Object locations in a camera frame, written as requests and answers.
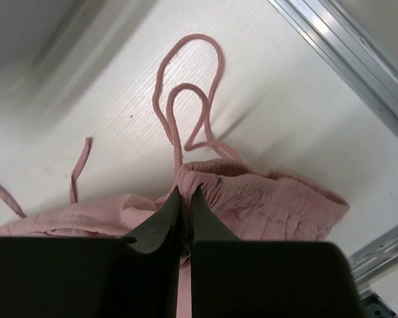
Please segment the pink trousers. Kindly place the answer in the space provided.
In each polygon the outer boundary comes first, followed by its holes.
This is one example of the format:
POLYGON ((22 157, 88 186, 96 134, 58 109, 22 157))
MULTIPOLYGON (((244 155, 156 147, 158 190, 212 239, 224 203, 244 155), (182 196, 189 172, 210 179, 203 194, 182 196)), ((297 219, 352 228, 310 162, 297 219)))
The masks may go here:
POLYGON ((153 109, 174 154, 174 183, 163 198, 152 201, 127 193, 79 201, 76 182, 88 160, 91 138, 85 140, 72 170, 67 206, 28 216, 0 186, 0 198, 18 216, 17 221, 0 226, 0 238, 121 238, 154 215, 177 189, 182 198, 182 227, 175 317, 193 317, 190 206, 197 189, 204 194, 210 211, 241 240, 326 242, 328 233, 349 209, 340 196, 299 177, 253 171, 235 150, 214 139, 210 109, 224 70, 219 46, 215 46, 218 68, 209 92, 182 83, 169 93, 166 109, 160 108, 165 68, 193 40, 212 41, 203 34, 181 38, 157 72, 153 109))

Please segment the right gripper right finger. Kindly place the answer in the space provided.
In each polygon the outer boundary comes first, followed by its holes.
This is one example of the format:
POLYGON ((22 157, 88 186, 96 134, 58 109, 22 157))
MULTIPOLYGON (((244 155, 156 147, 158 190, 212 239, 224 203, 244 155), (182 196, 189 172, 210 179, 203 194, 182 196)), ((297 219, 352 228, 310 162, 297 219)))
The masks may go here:
POLYGON ((237 238, 197 189, 190 206, 193 317, 364 317, 350 267, 330 242, 237 238))

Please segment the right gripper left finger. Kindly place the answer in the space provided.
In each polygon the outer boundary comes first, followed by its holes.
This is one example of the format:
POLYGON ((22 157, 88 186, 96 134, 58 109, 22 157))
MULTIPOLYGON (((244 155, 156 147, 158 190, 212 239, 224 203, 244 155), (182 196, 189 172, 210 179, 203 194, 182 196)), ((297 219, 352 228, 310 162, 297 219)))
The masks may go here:
POLYGON ((175 317, 181 207, 121 238, 0 238, 0 317, 175 317))

